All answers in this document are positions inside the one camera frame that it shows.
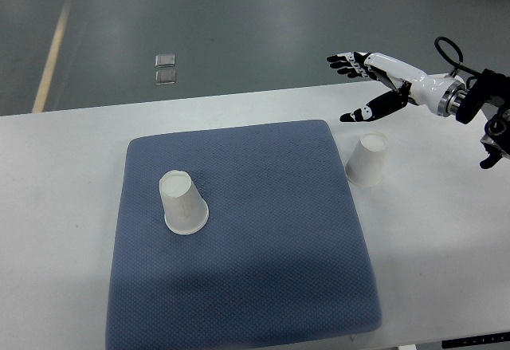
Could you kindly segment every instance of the gray floor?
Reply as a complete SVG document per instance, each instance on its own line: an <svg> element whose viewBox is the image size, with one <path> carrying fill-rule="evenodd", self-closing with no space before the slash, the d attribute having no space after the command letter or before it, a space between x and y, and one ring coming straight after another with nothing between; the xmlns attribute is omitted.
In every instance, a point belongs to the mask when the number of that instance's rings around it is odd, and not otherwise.
<svg viewBox="0 0 510 350"><path fill-rule="evenodd" d="M64 1L0 0L0 116L31 112ZM510 0L71 1L46 111L346 82L325 58L352 50L447 72L439 35L510 74ZM166 52L177 83L156 86Z"/></svg>

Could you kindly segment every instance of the paper cup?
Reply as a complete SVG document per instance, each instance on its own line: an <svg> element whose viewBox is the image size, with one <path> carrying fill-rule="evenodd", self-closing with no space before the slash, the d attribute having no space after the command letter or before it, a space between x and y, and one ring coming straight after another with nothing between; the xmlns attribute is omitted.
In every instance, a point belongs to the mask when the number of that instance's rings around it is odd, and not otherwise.
<svg viewBox="0 0 510 350"><path fill-rule="evenodd" d="M349 181L361 187L377 185L384 175L387 148L388 140L382 133L369 132L361 136L345 164Z"/></svg>
<svg viewBox="0 0 510 350"><path fill-rule="evenodd" d="M167 172L159 180L165 223L176 234L192 234L209 218L209 207L184 171Z"/></svg>

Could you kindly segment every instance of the table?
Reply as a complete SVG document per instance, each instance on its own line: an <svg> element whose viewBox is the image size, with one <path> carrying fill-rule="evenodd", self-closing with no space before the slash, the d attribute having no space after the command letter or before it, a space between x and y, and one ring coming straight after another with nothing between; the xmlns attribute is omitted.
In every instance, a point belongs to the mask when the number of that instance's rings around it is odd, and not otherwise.
<svg viewBox="0 0 510 350"><path fill-rule="evenodd" d="M169 100L0 118L0 346L104 348L125 152L140 136L326 120L347 162L364 132L390 141L386 176L351 185L382 326L281 349L359 349L510 329L510 163L482 171L469 125L408 106L341 124L385 92L376 82Z"/></svg>

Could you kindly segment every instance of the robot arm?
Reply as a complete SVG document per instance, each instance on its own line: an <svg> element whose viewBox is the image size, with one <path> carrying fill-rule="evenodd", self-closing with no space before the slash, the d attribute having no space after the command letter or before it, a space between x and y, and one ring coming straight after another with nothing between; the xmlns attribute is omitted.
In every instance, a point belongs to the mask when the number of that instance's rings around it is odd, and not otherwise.
<svg viewBox="0 0 510 350"><path fill-rule="evenodd" d="M342 115L342 121L377 120L405 107L408 102L425 104L432 113L448 116L446 108L453 93L465 89L464 83L454 77L430 76L412 65L381 53L340 53L329 57L328 61L339 74L369 77L391 89L364 108Z"/></svg>
<svg viewBox="0 0 510 350"><path fill-rule="evenodd" d="M446 41L457 51L458 63L445 54L439 46L440 41ZM340 121L377 120L411 103L424 104L435 115L455 115L457 121L467 124L483 107L488 122L481 142L489 156L480 166L487 169L502 157L510 158L510 77L487 69L478 73L463 66L461 50L446 37L438 37L434 44L453 65L451 74L427 75L412 65L381 53L339 53L329 57L330 66L338 74L371 78L390 89L363 108L343 114ZM468 88L455 77L459 70L473 75L468 80ZM476 79L476 83L470 86L472 79Z"/></svg>

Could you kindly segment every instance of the black control panel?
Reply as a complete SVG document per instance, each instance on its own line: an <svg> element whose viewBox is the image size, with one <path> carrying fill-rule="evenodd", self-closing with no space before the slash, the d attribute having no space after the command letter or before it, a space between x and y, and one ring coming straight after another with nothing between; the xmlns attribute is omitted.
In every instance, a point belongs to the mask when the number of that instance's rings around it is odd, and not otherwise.
<svg viewBox="0 0 510 350"><path fill-rule="evenodd" d="M497 344L499 342L509 342L510 332L500 332L497 334L488 334L486 336L471 336L469 338L459 338L456 340L443 340L442 348L463 348L464 346L475 346L477 344Z"/></svg>

